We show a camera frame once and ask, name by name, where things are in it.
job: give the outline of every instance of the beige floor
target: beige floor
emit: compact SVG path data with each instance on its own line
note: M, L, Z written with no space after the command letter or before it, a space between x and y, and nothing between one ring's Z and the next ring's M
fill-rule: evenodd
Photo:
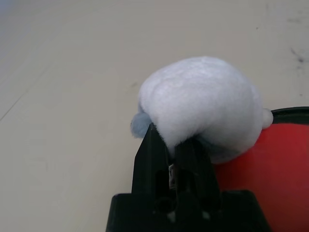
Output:
M101 232L130 192L139 86L223 58L309 105L308 0L20 0L0 15L0 231Z

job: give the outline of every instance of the scuff mark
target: scuff mark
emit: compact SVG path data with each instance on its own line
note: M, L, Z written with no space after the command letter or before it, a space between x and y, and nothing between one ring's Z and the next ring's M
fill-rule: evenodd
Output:
M304 63L304 62L309 62L309 60L306 60L306 59L304 59L301 55L299 55L298 53L296 53L296 51L294 51L294 49L292 49L291 48L291 52L292 52L292 54L294 55L294 56L296 56L296 58L297 58L297 61L299 62L299 63Z
M302 23L301 18L288 18L287 21L289 23L297 23L297 24L301 24Z
M0 118L0 121L4 119L4 117L10 112L10 110L13 109L13 107L22 99L23 96L25 96L34 86L35 84L44 76L44 74L49 70L49 68L52 66L54 62L47 65L46 68L43 69L43 71L38 75L38 77L33 81L33 83L25 90L25 92L14 102L14 104L9 108L8 111L5 112L5 114Z
M137 82L133 82L133 83L130 85L131 88L134 88L135 86L137 86Z

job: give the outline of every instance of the white plush toy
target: white plush toy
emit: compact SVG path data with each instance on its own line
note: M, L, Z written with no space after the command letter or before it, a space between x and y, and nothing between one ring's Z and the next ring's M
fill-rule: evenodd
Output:
M142 84L131 132L143 138L153 122L171 155L196 136L211 161L221 163L251 148L272 120L258 91L236 68L197 57L164 67Z

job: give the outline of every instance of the red object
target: red object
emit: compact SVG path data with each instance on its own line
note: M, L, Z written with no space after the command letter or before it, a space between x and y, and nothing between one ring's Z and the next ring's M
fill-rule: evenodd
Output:
M309 126L273 124L246 154L215 170L222 190L255 193L274 232L309 232Z

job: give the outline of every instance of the stuffed animal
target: stuffed animal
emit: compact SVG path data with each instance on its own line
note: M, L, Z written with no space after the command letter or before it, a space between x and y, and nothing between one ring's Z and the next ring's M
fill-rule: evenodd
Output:
M176 145L196 137L211 161L222 163L251 148L272 120L258 91L240 71L217 58L197 57L146 79L131 132L143 138L154 123L172 157Z

